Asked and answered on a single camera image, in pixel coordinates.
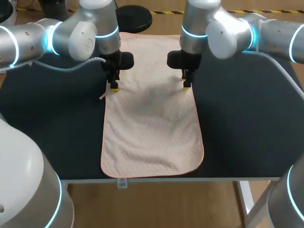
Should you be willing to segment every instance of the wooden floor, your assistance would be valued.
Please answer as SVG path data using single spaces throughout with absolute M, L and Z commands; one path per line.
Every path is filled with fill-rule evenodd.
M 31 0 L 19 0 L 26 6 Z M 154 11 L 184 11 L 185 0 L 117 0 L 119 6 L 138 4 Z M 302 0 L 223 0 L 227 10 L 302 10 Z M 78 0 L 69 0 L 70 9 Z M 304 22 L 301 14 L 267 14 L 269 18 Z M 41 13 L 23 12 L 18 23 L 36 21 Z M 153 15 L 144 34 L 179 34 L 182 15 Z M 294 64 L 304 85 L 304 66 Z M 0 85 L 4 76 L 0 75 Z M 256 201 L 267 181 L 250 183 Z M 134 183 L 127 189 L 115 184 L 69 186 L 75 206 L 75 228 L 240 228 L 243 218 L 232 182 Z M 265 220 L 259 228 L 268 228 Z

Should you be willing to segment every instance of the yellow and black tape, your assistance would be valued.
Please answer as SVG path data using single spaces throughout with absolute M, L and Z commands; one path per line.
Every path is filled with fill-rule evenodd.
M 41 11 L 38 9 L 23 9 L 23 8 L 17 8 L 17 11 L 28 11 L 28 12 L 35 12 L 35 11 Z M 69 9 L 69 12 L 75 13 L 76 10 Z M 304 10 L 228 10 L 229 13 L 293 13 L 293 14 L 304 14 Z M 151 14 L 184 14 L 184 11 L 151 11 Z
M 229 13 L 294 13 L 304 14 L 304 10 L 228 10 Z M 151 14 L 184 14 L 184 11 L 151 11 Z

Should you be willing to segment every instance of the white table frame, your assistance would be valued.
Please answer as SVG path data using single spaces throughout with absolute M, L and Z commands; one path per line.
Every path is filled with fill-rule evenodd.
M 255 228 L 265 216 L 269 216 L 267 199 L 274 183 L 280 178 L 129 178 L 128 183 L 141 182 L 206 182 L 206 181 L 237 181 L 237 188 L 244 214 L 245 228 Z M 259 200 L 254 204 L 249 181 L 271 181 Z M 62 180 L 67 188 L 69 184 L 102 184 L 117 183 L 117 179 L 88 179 L 88 180 Z

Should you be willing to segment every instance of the cloth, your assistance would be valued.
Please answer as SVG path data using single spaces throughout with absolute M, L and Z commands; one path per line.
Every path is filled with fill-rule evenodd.
M 179 36 L 122 33 L 121 51 L 134 55 L 121 71 L 118 93 L 105 92 L 101 168 L 115 178 L 170 176 L 199 167 L 204 149 L 192 89 L 167 66 Z

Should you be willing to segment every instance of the label tag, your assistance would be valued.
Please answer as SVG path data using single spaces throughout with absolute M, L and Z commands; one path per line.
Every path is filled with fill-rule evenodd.
M 127 178 L 117 178 L 117 187 L 119 189 L 128 188 L 128 179 Z

